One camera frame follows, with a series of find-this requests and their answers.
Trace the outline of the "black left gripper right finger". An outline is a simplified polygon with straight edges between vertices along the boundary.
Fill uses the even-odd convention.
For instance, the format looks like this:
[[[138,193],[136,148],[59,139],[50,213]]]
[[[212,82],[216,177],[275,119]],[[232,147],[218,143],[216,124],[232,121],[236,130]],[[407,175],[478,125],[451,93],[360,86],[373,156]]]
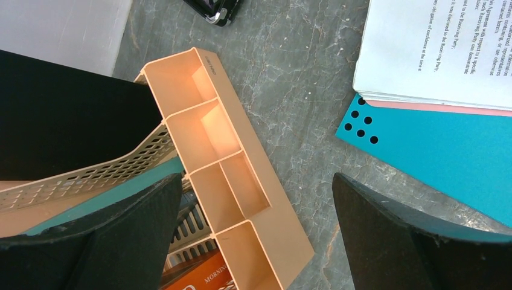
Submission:
[[[332,191],[356,289],[511,288],[511,236],[431,216],[342,173]]]

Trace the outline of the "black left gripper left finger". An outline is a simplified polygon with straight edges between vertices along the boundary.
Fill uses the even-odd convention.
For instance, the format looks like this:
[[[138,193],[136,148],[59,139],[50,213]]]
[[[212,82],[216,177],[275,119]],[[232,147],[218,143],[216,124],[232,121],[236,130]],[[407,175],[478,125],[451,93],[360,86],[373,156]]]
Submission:
[[[182,177],[29,236],[1,239],[2,289],[158,289]]]

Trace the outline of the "pink clipboard with paper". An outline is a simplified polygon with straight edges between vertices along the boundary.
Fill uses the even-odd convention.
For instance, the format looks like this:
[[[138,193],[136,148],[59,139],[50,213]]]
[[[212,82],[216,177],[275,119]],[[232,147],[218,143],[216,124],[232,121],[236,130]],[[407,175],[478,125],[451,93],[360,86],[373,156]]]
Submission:
[[[370,1],[353,89],[386,108],[510,116],[511,2]]]

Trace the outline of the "peach plastic file organizer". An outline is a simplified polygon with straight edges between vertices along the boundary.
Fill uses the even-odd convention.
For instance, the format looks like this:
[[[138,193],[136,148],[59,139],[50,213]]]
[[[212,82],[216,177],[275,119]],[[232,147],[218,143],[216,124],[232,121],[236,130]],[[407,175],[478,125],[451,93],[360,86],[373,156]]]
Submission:
[[[191,48],[146,63],[161,123],[130,153],[35,181],[1,180],[1,239],[24,234],[179,157],[204,216],[197,243],[215,244],[239,289],[286,289],[313,248],[213,52]]]

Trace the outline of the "orange Good Morning book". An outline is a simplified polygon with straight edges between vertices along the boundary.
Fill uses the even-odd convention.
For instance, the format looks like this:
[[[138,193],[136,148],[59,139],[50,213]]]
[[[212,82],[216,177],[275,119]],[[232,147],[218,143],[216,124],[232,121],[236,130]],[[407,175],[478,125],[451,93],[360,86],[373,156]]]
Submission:
[[[162,275],[160,289],[236,289],[219,250],[180,263]]]

